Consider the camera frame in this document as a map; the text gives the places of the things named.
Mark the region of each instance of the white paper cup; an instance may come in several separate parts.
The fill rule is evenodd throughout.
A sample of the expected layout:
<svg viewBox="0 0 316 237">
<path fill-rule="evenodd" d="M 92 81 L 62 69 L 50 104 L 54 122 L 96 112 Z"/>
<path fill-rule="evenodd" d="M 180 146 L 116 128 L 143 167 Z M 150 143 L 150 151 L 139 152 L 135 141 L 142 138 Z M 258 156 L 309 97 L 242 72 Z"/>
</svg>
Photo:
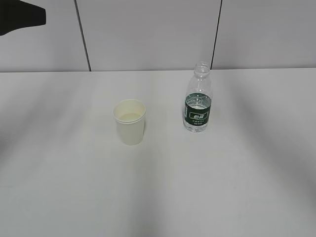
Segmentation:
<svg viewBox="0 0 316 237">
<path fill-rule="evenodd" d="M 123 100 L 114 108 L 118 134 L 126 145 L 136 145 L 143 140 L 146 107 L 139 100 Z"/>
</svg>

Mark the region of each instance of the tabletop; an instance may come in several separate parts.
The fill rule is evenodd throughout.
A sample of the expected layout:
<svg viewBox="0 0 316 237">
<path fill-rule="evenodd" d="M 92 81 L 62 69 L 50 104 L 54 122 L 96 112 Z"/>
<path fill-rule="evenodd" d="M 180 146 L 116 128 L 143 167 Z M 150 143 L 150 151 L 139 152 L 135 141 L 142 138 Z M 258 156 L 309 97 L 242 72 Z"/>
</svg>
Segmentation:
<svg viewBox="0 0 316 237">
<path fill-rule="evenodd" d="M 316 69 L 211 71 L 202 133 L 192 75 L 0 74 L 0 237 L 314 237 Z M 129 98 L 137 146 L 112 115 Z"/>
</svg>

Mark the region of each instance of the bottle neck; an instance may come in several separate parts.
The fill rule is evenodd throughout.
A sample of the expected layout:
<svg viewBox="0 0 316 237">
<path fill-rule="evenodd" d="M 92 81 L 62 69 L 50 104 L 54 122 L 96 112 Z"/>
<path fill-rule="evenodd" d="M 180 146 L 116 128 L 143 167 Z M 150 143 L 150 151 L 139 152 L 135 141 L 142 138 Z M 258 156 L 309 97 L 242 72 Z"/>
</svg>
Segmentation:
<svg viewBox="0 0 316 237">
<path fill-rule="evenodd" d="M 208 77 L 209 73 L 206 75 L 198 75 L 196 73 L 194 73 L 194 76 L 198 79 L 198 80 L 205 80 Z"/>
</svg>

